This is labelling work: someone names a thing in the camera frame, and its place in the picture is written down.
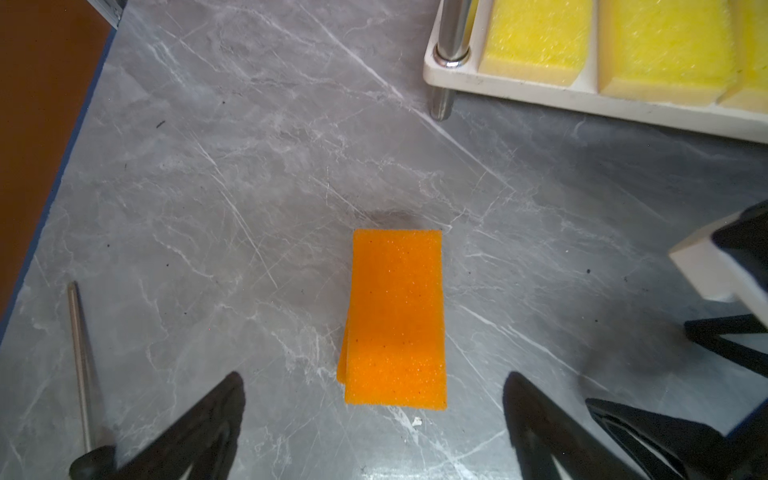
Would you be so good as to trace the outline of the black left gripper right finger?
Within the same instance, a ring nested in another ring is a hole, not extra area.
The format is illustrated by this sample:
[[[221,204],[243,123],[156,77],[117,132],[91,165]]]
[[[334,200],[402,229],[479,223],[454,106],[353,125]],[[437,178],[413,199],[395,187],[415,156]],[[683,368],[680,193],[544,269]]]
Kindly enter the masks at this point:
[[[503,388],[510,442],[524,479],[639,479],[641,476],[605,448],[519,372]]]

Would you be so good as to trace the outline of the large yellow coarse sponge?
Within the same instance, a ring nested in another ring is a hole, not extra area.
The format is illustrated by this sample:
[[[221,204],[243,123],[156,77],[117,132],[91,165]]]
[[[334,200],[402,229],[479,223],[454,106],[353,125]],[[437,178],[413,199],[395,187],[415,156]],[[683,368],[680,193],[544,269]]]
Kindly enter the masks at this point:
[[[736,80],[718,99],[722,107],[767,113],[767,1],[730,1]]]

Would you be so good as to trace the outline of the white two-tier metal shelf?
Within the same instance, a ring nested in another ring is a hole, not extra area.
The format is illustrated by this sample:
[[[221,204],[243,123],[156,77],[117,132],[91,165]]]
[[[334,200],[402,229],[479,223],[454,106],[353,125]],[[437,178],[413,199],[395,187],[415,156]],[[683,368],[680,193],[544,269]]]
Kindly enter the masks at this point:
[[[586,65],[569,86],[517,80],[479,72],[492,3],[479,1],[468,37],[468,53],[456,63],[446,63],[437,54],[443,7],[439,6],[423,61],[426,84],[457,92],[543,105],[639,123],[664,126],[725,138],[767,143],[767,115],[718,105],[706,107],[671,103],[643,103],[598,93],[597,14],[592,25]]]

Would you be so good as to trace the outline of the aluminium corner post left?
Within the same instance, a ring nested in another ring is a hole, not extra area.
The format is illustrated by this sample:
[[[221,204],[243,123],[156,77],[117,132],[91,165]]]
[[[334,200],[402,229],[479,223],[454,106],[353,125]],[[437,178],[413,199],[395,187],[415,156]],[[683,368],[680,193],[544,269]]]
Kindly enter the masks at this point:
[[[127,0],[87,0],[87,2],[113,29],[117,30],[119,28]]]

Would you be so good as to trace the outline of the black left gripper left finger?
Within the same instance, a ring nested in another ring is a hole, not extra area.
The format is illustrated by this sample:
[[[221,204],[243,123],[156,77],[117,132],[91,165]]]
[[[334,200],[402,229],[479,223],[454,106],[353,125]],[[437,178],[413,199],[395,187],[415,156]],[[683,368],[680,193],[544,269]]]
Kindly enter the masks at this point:
[[[239,373],[229,373],[113,479],[226,479],[245,409]]]

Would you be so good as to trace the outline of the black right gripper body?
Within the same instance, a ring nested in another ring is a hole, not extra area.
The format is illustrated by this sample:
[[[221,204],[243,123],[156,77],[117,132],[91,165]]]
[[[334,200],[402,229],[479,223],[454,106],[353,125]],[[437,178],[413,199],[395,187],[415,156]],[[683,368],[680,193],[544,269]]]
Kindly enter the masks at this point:
[[[716,479],[767,478],[767,401],[741,421],[716,450]]]

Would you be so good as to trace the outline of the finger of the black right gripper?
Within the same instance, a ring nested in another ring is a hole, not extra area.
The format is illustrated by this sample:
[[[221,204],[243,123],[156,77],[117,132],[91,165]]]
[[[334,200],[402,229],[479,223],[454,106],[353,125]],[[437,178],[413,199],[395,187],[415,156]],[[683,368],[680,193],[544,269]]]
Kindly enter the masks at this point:
[[[587,409],[651,479],[727,479],[725,438],[715,429],[606,400]]]
[[[735,343],[725,335],[766,334],[767,327],[754,315],[737,315],[684,323],[688,340],[758,375],[767,377],[767,354]]]

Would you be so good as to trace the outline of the orange scrub sponge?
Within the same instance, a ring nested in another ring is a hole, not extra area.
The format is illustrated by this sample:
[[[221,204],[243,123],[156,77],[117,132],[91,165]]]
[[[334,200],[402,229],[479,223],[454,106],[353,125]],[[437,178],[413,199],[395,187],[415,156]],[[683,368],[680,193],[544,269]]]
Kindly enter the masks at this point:
[[[441,231],[355,231],[346,327],[346,403],[446,408]]]
[[[342,385],[346,384],[347,350],[348,350],[348,328],[345,327],[341,350],[340,350],[339,362],[338,362],[337,372],[336,372],[336,380]]]

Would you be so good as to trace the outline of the black screwdriver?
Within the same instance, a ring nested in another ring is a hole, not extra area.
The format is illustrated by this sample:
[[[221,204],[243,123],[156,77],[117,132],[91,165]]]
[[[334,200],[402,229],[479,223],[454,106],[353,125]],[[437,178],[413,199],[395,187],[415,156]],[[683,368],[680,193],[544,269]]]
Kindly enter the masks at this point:
[[[67,300],[84,448],[84,453],[71,463],[69,477],[71,479],[110,479],[116,471],[116,447],[95,443],[86,325],[82,315],[79,288],[75,281],[67,285]]]

